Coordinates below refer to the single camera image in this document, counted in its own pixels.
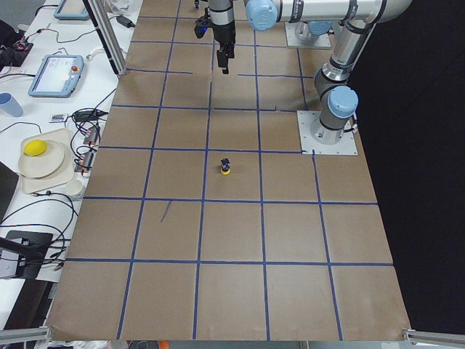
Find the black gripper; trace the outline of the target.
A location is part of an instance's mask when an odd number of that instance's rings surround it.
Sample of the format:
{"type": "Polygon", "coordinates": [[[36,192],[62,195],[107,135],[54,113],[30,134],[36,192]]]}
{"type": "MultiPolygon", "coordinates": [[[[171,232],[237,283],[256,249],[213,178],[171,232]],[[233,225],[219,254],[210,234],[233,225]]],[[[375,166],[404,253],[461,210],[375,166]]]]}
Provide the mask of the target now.
{"type": "Polygon", "coordinates": [[[217,50],[218,66],[223,74],[229,73],[229,59],[235,57],[235,22],[226,25],[213,24],[214,39],[219,43],[217,50]]]}

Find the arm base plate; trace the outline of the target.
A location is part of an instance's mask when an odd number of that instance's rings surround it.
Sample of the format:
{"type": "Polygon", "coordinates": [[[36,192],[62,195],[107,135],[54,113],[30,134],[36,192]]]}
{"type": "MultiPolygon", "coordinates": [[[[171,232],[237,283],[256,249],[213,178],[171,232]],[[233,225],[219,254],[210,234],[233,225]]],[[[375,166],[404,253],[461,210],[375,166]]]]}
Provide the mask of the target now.
{"type": "Polygon", "coordinates": [[[349,121],[340,130],[326,129],[320,111],[297,111],[302,153],[306,155],[356,156],[355,136],[349,121]]]}
{"type": "Polygon", "coordinates": [[[291,48],[330,49],[328,32],[332,28],[331,21],[309,21],[286,23],[287,46],[291,48]]]}

